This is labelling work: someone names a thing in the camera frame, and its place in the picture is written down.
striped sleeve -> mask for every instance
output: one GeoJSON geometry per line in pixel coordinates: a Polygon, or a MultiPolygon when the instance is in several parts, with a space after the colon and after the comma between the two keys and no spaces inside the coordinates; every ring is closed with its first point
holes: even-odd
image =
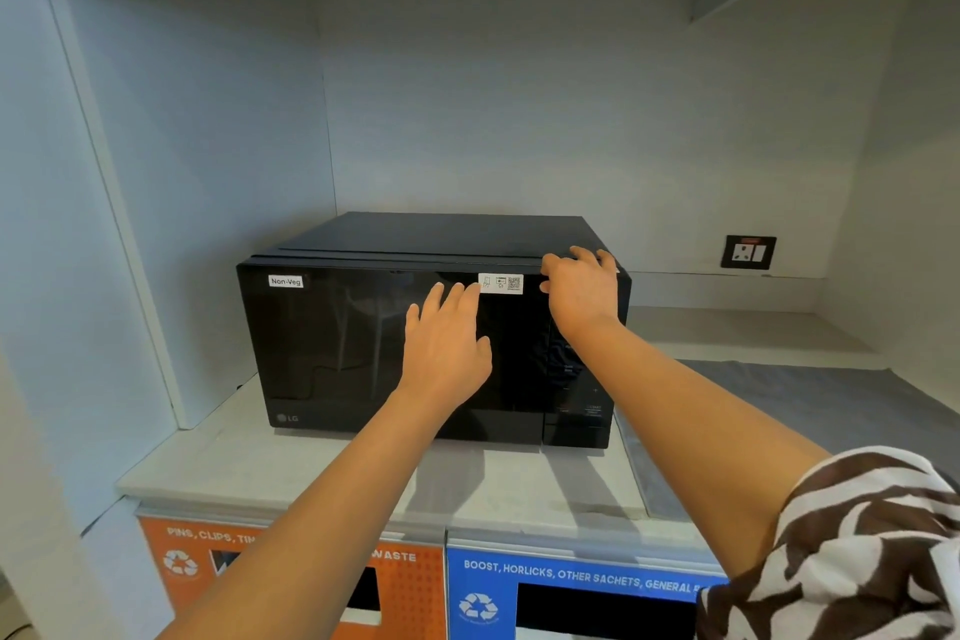
{"type": "Polygon", "coordinates": [[[805,476],[774,548],[704,590],[700,640],[960,640],[960,495],[928,460],[842,452],[805,476]]]}

black microwave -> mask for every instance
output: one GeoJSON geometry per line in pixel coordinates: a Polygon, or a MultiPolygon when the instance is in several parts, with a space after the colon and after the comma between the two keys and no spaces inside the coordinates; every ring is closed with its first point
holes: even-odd
{"type": "Polygon", "coordinates": [[[480,282],[492,373],[438,437],[606,448],[613,403],[540,291],[544,254],[571,245],[604,248],[582,217],[349,212],[251,256],[237,274],[270,424],[359,431],[401,378],[407,308],[480,282]]]}

non-veg label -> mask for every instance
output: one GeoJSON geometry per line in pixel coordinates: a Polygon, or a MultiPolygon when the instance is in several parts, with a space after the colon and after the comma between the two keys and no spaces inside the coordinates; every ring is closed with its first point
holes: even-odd
{"type": "Polygon", "coordinates": [[[479,273],[480,293],[523,294],[523,275],[520,273],[479,273]]]}
{"type": "Polygon", "coordinates": [[[267,282],[273,288],[303,288],[303,276],[268,276],[267,282]]]}

power socket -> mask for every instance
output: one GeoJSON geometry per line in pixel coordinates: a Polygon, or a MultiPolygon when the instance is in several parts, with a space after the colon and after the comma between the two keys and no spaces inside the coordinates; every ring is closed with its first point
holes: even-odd
{"type": "Polygon", "coordinates": [[[720,267],[769,271],[776,245],[770,235],[728,235],[720,267]]]}

gray mat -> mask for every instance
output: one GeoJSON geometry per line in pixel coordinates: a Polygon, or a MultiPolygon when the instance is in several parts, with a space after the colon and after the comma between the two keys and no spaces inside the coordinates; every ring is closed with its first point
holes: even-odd
{"type": "MultiPolygon", "coordinates": [[[[683,364],[830,452],[887,445],[918,452],[960,478],[960,414],[890,370],[683,364]]],[[[651,516],[689,521],[626,419],[617,414],[636,484],[651,516]]]]}

